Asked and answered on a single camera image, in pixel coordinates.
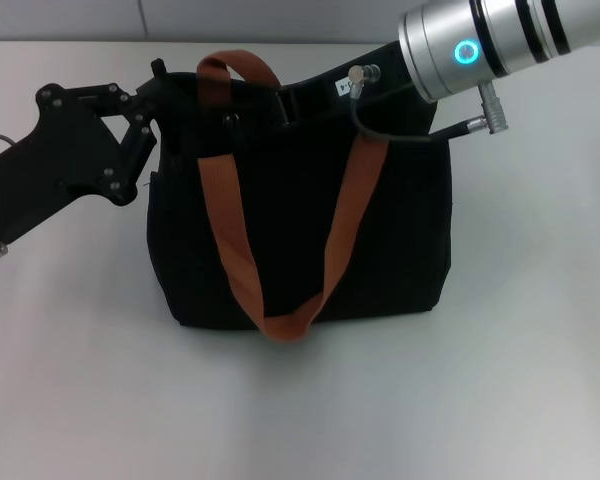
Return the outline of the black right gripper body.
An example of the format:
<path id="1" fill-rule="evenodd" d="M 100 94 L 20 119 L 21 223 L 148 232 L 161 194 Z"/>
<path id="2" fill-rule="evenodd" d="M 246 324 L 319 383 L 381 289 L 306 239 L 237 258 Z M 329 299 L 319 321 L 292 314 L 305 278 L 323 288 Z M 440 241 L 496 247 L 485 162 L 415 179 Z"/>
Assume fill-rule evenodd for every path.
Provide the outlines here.
<path id="1" fill-rule="evenodd" d="M 424 101 L 413 86 L 397 41 L 308 80 L 288 86 L 288 122 L 305 123 L 349 112 L 351 67 L 375 65 L 380 78 L 367 83 L 358 112 L 374 126 L 397 126 L 424 113 Z"/>

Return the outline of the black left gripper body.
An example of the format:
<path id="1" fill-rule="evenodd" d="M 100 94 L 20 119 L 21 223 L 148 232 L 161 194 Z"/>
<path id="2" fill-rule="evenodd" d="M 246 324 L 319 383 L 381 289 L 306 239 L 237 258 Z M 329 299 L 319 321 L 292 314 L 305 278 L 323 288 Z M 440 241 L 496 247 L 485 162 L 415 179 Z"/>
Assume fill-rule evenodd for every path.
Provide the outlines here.
<path id="1" fill-rule="evenodd" d="M 0 242 L 15 242 L 82 196 L 131 202 L 121 146 L 102 121 L 122 113 L 123 96 L 115 84 L 37 92 L 35 128 L 0 154 Z"/>

